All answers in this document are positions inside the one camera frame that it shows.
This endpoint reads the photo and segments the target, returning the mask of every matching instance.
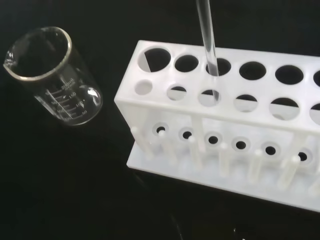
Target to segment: black background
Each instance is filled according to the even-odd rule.
[[[214,0],[217,47],[320,56],[320,3]],[[0,238],[320,239],[319,213],[126,167],[114,97],[138,40],[202,45],[193,0],[1,0],[0,59],[44,26],[69,33],[104,105],[60,125],[0,70]]]

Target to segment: test tube rack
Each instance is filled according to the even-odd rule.
[[[218,77],[203,46],[138,42],[114,99],[128,167],[320,212],[320,58],[216,55]]]

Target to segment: black surface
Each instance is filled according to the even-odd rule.
[[[218,47],[320,55],[318,1],[211,6]],[[126,167],[116,91],[138,40],[202,44],[193,1],[2,0],[0,26],[3,59],[34,28],[67,31],[104,96],[95,119],[69,128],[0,70],[1,239],[320,239],[319,213]]]

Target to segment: white plastic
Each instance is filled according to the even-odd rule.
[[[150,72],[144,52],[155,48],[167,50],[171,60],[164,69]],[[202,46],[139,41],[115,97],[136,140],[127,165],[320,212],[320,125],[313,121],[320,120],[320,111],[310,110],[320,103],[320,87],[313,81],[320,59],[226,48],[217,48],[216,54],[231,63],[230,71],[219,77],[206,72]],[[198,59],[194,70],[175,69],[184,55]],[[261,79],[240,75],[240,67],[252,61],[265,66]],[[279,82],[275,72],[285,65],[302,70],[303,80],[294,85]],[[185,88],[186,94],[170,91],[175,86]],[[213,106],[212,96],[201,95],[212,89],[219,93]],[[257,107],[236,99],[241,95],[254,96]],[[299,108],[270,104],[278,98],[292,99]],[[241,111],[248,107],[254,110]],[[191,134],[188,139],[185,132]],[[215,144],[209,142],[212,136],[217,137]],[[237,148],[239,142],[245,143],[244,149]],[[275,154],[268,155],[267,147]],[[300,161],[299,152],[307,160]]]

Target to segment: glass beaker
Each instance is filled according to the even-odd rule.
[[[3,66],[67,125],[88,122],[102,107],[100,89],[61,28],[27,33],[11,46]]]

